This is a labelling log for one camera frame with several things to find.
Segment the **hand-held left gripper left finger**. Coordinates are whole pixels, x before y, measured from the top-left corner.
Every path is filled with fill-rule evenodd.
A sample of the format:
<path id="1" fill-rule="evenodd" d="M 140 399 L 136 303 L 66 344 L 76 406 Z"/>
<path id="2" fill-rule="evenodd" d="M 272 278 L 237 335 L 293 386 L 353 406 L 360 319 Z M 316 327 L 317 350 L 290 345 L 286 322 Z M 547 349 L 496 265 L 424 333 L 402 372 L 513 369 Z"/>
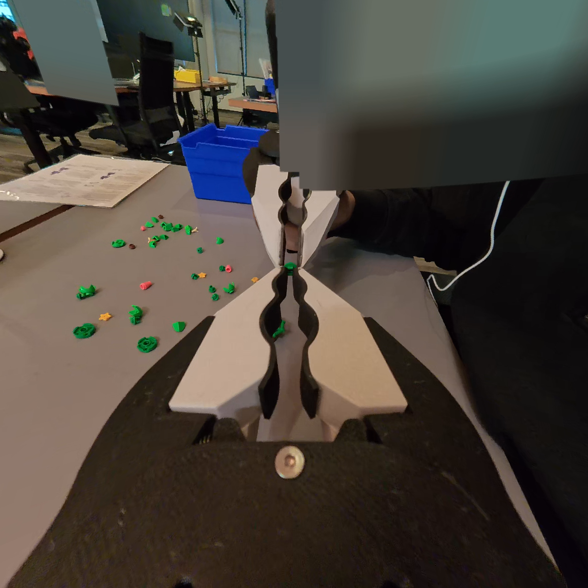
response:
<path id="1" fill-rule="evenodd" d="M 288 271 L 274 268 L 218 310 L 169 401 L 173 414 L 233 419 L 246 440 L 268 440 L 286 376 L 273 337 Z"/>

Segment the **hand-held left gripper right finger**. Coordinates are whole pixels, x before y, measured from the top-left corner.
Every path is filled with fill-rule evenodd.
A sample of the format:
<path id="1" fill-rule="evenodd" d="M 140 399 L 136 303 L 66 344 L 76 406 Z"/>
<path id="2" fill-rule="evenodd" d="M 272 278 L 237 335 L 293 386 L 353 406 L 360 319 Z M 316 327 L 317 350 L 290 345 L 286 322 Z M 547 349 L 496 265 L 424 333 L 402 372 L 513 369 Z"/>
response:
<path id="1" fill-rule="evenodd" d="M 362 314 L 305 269 L 292 270 L 292 285 L 306 337 L 301 401 L 325 440 L 347 420 L 404 413 L 408 401 Z"/>

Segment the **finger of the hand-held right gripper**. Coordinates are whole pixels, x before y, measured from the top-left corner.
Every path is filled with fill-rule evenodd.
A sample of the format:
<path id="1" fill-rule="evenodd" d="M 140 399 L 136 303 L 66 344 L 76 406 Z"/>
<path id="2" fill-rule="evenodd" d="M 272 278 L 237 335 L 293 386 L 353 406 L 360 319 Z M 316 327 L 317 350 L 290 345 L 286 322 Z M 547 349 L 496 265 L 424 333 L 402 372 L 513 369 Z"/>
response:
<path id="1" fill-rule="evenodd" d="M 274 266 L 283 266 L 285 257 L 285 229 L 283 212 L 285 203 L 280 188 L 288 180 L 287 172 L 277 165 L 261 165 L 258 168 L 252 207 L 261 237 Z"/>
<path id="2" fill-rule="evenodd" d="M 339 196 L 335 190 L 312 190 L 302 204 L 302 221 L 298 227 L 297 266 L 304 268 L 324 241 L 336 217 Z"/>

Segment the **person's right forearm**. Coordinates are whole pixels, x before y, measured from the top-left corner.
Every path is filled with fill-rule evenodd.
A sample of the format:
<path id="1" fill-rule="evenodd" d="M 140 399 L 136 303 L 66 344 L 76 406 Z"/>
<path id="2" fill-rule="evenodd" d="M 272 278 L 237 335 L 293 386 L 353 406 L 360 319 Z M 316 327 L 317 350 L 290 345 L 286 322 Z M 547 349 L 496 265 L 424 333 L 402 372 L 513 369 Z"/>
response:
<path id="1" fill-rule="evenodd" d="M 345 229 L 362 245 L 405 257 L 423 257 L 432 222 L 431 188 L 356 190 Z"/>

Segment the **person's right hand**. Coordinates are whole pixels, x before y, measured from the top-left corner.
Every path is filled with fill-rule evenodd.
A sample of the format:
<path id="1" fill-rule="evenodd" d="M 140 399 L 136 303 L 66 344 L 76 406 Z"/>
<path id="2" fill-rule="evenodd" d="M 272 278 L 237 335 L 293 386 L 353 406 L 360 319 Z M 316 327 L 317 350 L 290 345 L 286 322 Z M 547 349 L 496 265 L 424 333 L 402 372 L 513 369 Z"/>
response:
<path id="1" fill-rule="evenodd" d="M 349 222 L 355 209 L 355 197 L 349 190 L 343 190 L 337 194 L 339 203 L 334 219 L 330 225 L 329 231 L 336 231 L 344 224 Z"/>

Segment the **blue storage bin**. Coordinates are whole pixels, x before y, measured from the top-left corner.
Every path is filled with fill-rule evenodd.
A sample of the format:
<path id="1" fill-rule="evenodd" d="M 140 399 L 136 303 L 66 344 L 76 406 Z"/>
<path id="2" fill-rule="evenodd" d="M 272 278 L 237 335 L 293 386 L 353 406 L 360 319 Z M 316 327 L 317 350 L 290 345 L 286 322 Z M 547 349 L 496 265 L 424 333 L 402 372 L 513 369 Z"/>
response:
<path id="1" fill-rule="evenodd" d="M 196 198 L 250 204 L 242 166 L 267 129 L 207 124 L 178 138 Z"/>

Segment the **studio light stand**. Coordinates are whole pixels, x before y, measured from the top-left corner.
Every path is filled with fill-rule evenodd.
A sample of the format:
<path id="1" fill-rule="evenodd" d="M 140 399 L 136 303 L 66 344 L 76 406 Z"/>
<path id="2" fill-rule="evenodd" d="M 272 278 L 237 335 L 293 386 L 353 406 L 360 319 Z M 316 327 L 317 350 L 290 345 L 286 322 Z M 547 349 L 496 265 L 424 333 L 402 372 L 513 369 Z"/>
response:
<path id="1" fill-rule="evenodd" d="M 208 124 L 208 118 L 206 114 L 206 105 L 205 105 L 205 96 L 203 91 L 203 72 L 202 72 L 202 65 L 201 65 L 201 55 L 199 51 L 199 39 L 203 38 L 202 32 L 202 23 L 193 15 L 189 13 L 178 13 L 177 11 L 173 12 L 173 22 L 175 26 L 181 31 L 186 32 L 192 39 L 192 44 L 194 48 L 194 53 L 196 56 L 196 63 L 198 66 L 199 72 L 199 92 L 201 95 L 201 119 L 204 125 Z"/>
<path id="2" fill-rule="evenodd" d="M 239 4 L 239 1 L 224 1 L 228 9 L 231 11 L 234 19 L 238 22 L 239 27 L 239 52 L 240 52 L 240 63 L 241 63 L 241 80 L 242 86 L 245 87 L 246 77 L 246 63 L 245 63 L 245 2 L 243 6 Z"/>

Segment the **black office chair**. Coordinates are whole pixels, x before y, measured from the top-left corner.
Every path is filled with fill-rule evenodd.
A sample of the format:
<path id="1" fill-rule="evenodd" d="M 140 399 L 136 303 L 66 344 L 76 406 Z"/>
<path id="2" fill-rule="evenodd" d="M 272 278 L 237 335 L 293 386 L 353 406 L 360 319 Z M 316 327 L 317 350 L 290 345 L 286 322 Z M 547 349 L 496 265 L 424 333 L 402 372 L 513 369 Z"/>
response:
<path id="1" fill-rule="evenodd" d="M 59 146 L 48 151 L 52 163 L 76 154 L 98 155 L 98 151 L 83 148 L 77 134 L 98 122 L 95 108 L 81 100 L 37 95 L 39 107 L 29 110 L 31 126 Z"/>
<path id="2" fill-rule="evenodd" d="M 113 123 L 89 131 L 95 140 L 108 140 L 127 148 L 134 158 L 179 163 L 180 148 L 170 143 L 181 126 L 173 91 L 173 43 L 139 33 L 139 84 L 137 96 L 139 117 L 124 120 L 112 111 Z"/>

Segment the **scattered small toy pieces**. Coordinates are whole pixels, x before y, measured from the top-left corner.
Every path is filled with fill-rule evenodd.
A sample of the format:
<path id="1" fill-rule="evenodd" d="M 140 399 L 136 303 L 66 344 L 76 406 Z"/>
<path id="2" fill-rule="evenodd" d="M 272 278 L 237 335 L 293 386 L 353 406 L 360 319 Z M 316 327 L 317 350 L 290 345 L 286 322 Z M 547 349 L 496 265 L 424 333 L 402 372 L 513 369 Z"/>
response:
<path id="1" fill-rule="evenodd" d="M 165 217 L 159 215 L 158 217 L 151 217 L 151 222 L 146 222 L 144 225 L 141 226 L 141 231 L 145 232 L 148 229 L 161 229 L 165 233 L 176 233 L 180 231 L 184 231 L 186 235 L 192 235 L 198 232 L 198 227 L 192 227 L 189 224 L 173 224 L 171 222 L 165 222 Z M 167 234 L 163 235 L 153 235 L 148 236 L 148 247 L 152 249 L 156 249 L 159 243 L 166 241 L 169 239 Z M 216 237 L 215 243 L 217 245 L 222 245 L 224 243 L 224 239 L 220 236 Z M 123 239 L 115 239 L 111 242 L 111 247 L 115 249 L 123 248 L 127 246 L 129 249 L 136 249 L 136 245 L 133 243 L 127 244 L 127 242 Z M 197 247 L 196 249 L 197 254 L 204 253 L 203 247 Z M 219 265 L 218 267 L 219 272 L 231 273 L 233 272 L 233 268 L 231 265 Z M 198 272 L 192 273 L 190 275 L 190 279 L 193 281 L 204 281 L 207 277 L 206 272 Z M 252 278 L 252 283 L 256 283 L 259 280 L 258 277 Z M 152 281 L 142 282 L 139 285 L 139 288 L 142 291 L 148 290 L 153 285 Z M 234 283 L 230 282 L 227 288 L 222 288 L 222 291 L 227 294 L 232 294 L 235 292 L 236 286 Z M 214 285 L 209 285 L 208 291 L 210 293 L 210 297 L 212 300 L 219 300 L 219 294 L 217 293 L 217 288 Z M 96 295 L 97 288 L 95 285 L 89 285 L 87 287 L 80 286 L 77 289 L 76 297 L 78 300 L 86 300 L 92 298 Z M 143 320 L 144 312 L 143 309 L 138 305 L 131 305 L 130 310 L 128 311 L 128 320 L 129 323 L 133 326 L 141 324 Z M 99 321 L 108 321 L 112 318 L 110 313 L 102 313 L 99 316 Z M 172 328 L 176 333 L 182 333 L 187 327 L 187 324 L 184 321 L 175 321 L 172 323 Z M 82 325 L 76 326 L 72 330 L 72 334 L 76 339 L 88 339 L 92 337 L 97 331 L 97 327 L 92 323 L 83 323 Z M 137 349 L 142 353 L 149 353 L 155 350 L 158 347 L 158 339 L 155 336 L 144 336 L 140 338 L 136 345 Z"/>

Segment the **black monitor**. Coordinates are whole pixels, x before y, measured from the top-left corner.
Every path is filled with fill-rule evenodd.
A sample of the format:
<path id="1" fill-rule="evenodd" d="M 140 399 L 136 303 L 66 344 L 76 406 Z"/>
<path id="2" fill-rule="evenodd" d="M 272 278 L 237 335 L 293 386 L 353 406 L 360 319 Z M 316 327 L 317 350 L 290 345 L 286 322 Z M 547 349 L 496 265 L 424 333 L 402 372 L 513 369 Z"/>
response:
<path id="1" fill-rule="evenodd" d="M 189 14 L 188 1 L 97 1 L 107 43 L 139 57 L 139 34 L 173 44 L 174 57 L 194 62 L 194 43 L 186 29 L 174 23 L 175 13 Z"/>

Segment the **person's black jacket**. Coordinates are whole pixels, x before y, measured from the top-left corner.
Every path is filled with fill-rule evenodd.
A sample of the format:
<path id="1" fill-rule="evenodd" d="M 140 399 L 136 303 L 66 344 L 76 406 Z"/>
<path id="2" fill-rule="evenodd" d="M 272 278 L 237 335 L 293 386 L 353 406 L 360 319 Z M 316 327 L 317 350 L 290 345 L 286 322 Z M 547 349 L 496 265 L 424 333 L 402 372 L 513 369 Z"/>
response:
<path id="1" fill-rule="evenodd" d="M 569 587 L 587 587 L 587 176 L 512 182 L 495 245 L 453 286 L 453 333 Z"/>

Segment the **printed paper sheet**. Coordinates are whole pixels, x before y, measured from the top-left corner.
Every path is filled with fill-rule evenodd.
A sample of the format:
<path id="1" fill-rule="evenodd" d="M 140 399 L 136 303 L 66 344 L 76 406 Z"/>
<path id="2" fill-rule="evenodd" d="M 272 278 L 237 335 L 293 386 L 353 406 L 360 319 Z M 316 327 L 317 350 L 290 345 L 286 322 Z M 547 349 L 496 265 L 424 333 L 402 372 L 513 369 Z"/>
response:
<path id="1" fill-rule="evenodd" d="M 156 161 L 78 154 L 2 184 L 1 201 L 111 209 L 168 166 Z"/>

